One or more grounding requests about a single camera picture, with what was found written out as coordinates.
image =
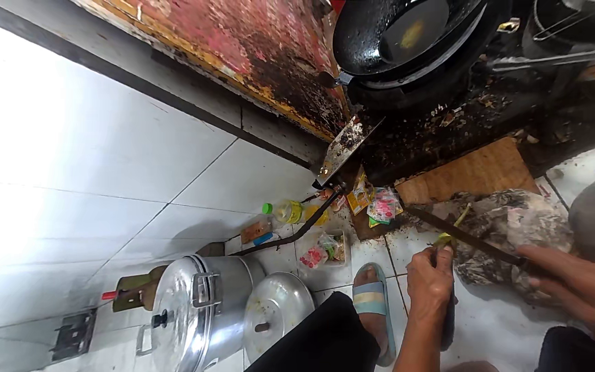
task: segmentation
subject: black pants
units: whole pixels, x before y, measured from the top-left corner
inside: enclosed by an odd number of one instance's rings
[[[351,298],[334,292],[247,372],[371,372],[379,354],[376,338],[362,326]],[[548,330],[536,372],[556,371],[595,372],[595,341],[576,328]]]

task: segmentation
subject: hand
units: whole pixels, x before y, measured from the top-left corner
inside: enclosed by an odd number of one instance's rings
[[[553,275],[530,278],[530,284],[560,300],[564,310],[582,320],[595,339],[595,263],[535,246],[520,246],[517,253]]]
[[[424,249],[413,256],[413,260],[407,267],[410,317],[417,321],[444,319],[451,295],[453,250],[450,246],[438,250],[435,267],[430,260],[434,253],[434,247]]]

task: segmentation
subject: blue striped sandal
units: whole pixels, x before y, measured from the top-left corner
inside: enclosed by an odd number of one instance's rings
[[[376,362],[380,367],[389,367],[396,359],[396,345],[394,343],[394,332],[392,332],[392,318],[389,316],[389,299],[387,297],[387,280],[385,274],[376,263],[368,263],[362,266],[359,273],[366,271],[369,266],[376,270],[378,282],[362,284],[352,287],[352,303],[358,314],[367,312],[385,316],[387,324],[387,351],[378,357]]]

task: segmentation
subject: aluminum lid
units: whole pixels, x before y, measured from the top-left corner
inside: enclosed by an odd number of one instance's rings
[[[290,332],[315,305],[309,289],[291,273],[272,273],[257,285],[244,312],[244,351],[251,363]]]
[[[157,285],[151,347],[158,371],[193,372],[206,348],[206,311],[192,306],[192,277],[203,267],[191,257],[172,262]]]

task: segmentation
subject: wooden board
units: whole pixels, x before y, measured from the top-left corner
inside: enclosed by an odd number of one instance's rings
[[[331,142],[346,123],[322,8],[311,0],[72,0],[197,72]]]
[[[396,186],[404,204],[445,201],[458,191],[481,195],[506,189],[539,193],[536,182],[510,137],[497,140]]]

